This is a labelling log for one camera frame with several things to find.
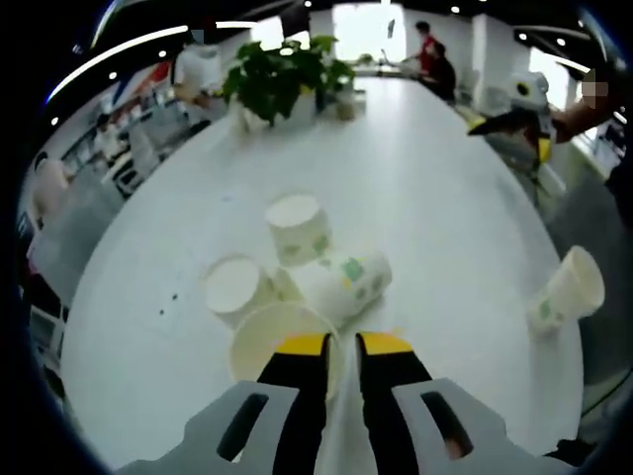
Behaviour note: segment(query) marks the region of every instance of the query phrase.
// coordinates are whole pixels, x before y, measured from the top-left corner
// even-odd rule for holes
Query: paper cup
[[[591,254],[574,246],[527,312],[528,322],[540,333],[567,321],[588,317],[604,303],[604,281]]]
[[[264,269],[251,258],[232,254],[214,263],[203,278],[207,307],[230,328],[275,300],[275,287]]]
[[[308,193],[283,195],[266,211],[277,256],[283,266],[305,264],[331,246],[331,229],[317,199]]]
[[[303,333],[331,333],[329,339],[327,395],[338,391],[344,355],[334,327],[314,310],[293,303],[274,303],[250,314],[233,336],[229,350],[230,373],[234,381],[255,381],[270,361],[277,346],[289,336]]]
[[[279,268],[277,298],[304,301],[339,329],[360,314],[392,282],[389,261],[380,250],[332,250],[301,267]]]

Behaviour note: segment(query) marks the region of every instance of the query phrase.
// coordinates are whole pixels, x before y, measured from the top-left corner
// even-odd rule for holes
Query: white table
[[[230,333],[205,309],[200,276],[228,252],[275,263],[264,210],[312,190],[335,243],[374,243],[392,262],[381,305],[354,328],[396,329],[430,373],[456,381],[544,453],[574,437],[583,362],[577,325],[531,339],[524,309],[559,259],[519,184],[420,85],[364,79],[367,113],[235,144],[230,117],[200,133],[132,196],[83,275],[61,372],[89,441],[113,468],[154,459],[230,384]],[[375,473],[351,332],[347,377],[317,473]]]

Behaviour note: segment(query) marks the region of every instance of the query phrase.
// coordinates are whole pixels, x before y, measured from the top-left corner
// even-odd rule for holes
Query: cup rim
[[[252,312],[250,312],[240,323],[239,325],[235,328],[235,331],[233,332],[232,335],[232,339],[230,341],[230,346],[228,348],[228,371],[230,373],[230,377],[233,381],[237,381],[238,377],[236,375],[236,371],[235,371],[235,367],[234,367],[234,353],[235,353],[235,341],[237,340],[237,336],[239,335],[239,333],[243,330],[243,328],[248,325],[249,323],[252,322],[253,319],[257,318],[257,314],[261,314],[265,311],[268,311],[270,308],[272,307],[286,307],[286,308],[298,308],[301,309],[303,311],[308,311],[310,312],[314,317],[316,317],[318,320],[320,320],[322,323],[325,324],[326,327],[328,327],[328,333],[331,334],[331,338],[330,338],[330,345],[331,345],[331,349],[330,349],[330,354],[332,353],[338,353],[338,358],[332,358],[330,359],[329,363],[332,363],[334,359],[344,359],[344,354],[343,354],[343,347],[341,344],[341,340],[339,337],[338,332],[336,331],[336,328],[334,327],[334,325],[327,319],[325,318],[323,315],[321,315],[319,312],[317,312],[314,308],[312,308],[310,305],[306,305],[303,302],[271,302],[268,303],[266,305],[263,305],[261,307],[258,307],[256,309],[254,309]],[[329,401],[330,399],[332,399],[337,393],[338,393],[338,387],[340,386],[340,381],[342,378],[342,373],[339,373],[333,384],[333,388],[330,388],[329,385],[327,387],[327,394],[326,394],[326,399]]]
[[[205,306],[209,310],[214,312],[215,314],[218,314],[218,315],[230,315],[230,314],[239,313],[248,305],[248,303],[252,300],[254,295],[257,293],[257,288],[260,285],[261,276],[262,276],[262,273],[264,272],[264,270],[263,270],[262,266],[255,259],[253,259],[249,255],[243,254],[241,252],[232,252],[230,254],[227,254],[227,255],[221,257],[220,259],[216,260],[214,263],[212,263],[211,265],[209,265],[207,267],[207,269],[203,272],[203,274],[202,274],[202,276],[200,278],[200,283],[201,283],[201,286],[203,287],[203,291],[207,290],[207,279],[209,278],[209,276],[211,276],[211,274],[219,266],[227,263],[230,260],[238,260],[238,259],[246,259],[246,260],[250,261],[253,264],[253,266],[259,271],[259,278],[257,280],[257,284],[255,285],[255,288],[253,289],[253,292],[252,292],[251,296],[248,298],[248,300],[246,300],[246,302],[244,302],[241,306],[239,306],[236,309],[227,310],[227,311],[217,310],[217,309],[214,309],[211,305],[209,305],[209,299],[207,298],[207,295],[206,295],[206,292],[205,292]]]
[[[605,287],[600,267],[593,256],[579,245],[574,245],[569,251],[574,280],[580,295],[593,307],[599,308],[604,303]],[[581,275],[588,276],[590,282],[586,282]]]
[[[266,223],[268,223],[269,226],[273,226],[275,228],[288,228],[288,229],[291,229],[291,228],[296,228],[297,226],[300,226],[302,223],[299,223],[298,225],[284,226],[284,227],[280,226],[277,223],[272,223],[270,218],[268,217],[268,213],[270,212],[270,209],[273,206],[277,205],[280,201],[285,200],[286,198],[290,198],[292,196],[302,196],[302,195],[310,196],[316,202],[316,212],[314,214],[312,214],[307,219],[307,221],[309,221],[309,220],[313,219],[315,216],[317,216],[318,213],[320,211],[322,211],[322,206],[320,204],[320,201],[317,199],[317,196],[314,193],[312,193],[312,192],[310,192],[308,190],[297,189],[297,190],[294,190],[294,191],[287,191],[287,192],[284,192],[284,193],[282,193],[280,195],[276,195],[275,198],[273,198],[272,200],[268,201],[268,203],[266,204],[266,211],[265,211]]]

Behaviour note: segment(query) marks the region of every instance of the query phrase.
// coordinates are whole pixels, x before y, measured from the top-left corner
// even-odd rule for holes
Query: plant pot
[[[241,119],[239,120],[248,132],[257,133],[270,129],[268,122],[263,121],[241,104],[235,110],[238,111],[238,114],[241,114]],[[293,130],[310,127],[315,123],[316,117],[317,97],[315,91],[310,91],[299,96],[288,119],[278,114],[273,128],[275,130]]]
[[[356,118],[354,84],[349,82],[336,93],[336,117],[341,121],[353,121]]]

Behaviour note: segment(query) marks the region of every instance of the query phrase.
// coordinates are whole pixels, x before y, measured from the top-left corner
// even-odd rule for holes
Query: green leaves
[[[335,37],[319,36],[312,38],[310,49],[301,49],[296,41],[284,41],[270,50],[263,50],[260,42],[243,45],[223,86],[225,101],[236,97],[271,126],[278,114],[290,118],[302,86],[337,91],[343,79],[353,79],[350,66],[329,58],[334,43]]]
[[[336,37],[329,37],[326,35],[314,37],[310,40],[310,49],[318,53],[330,54],[337,41]]]

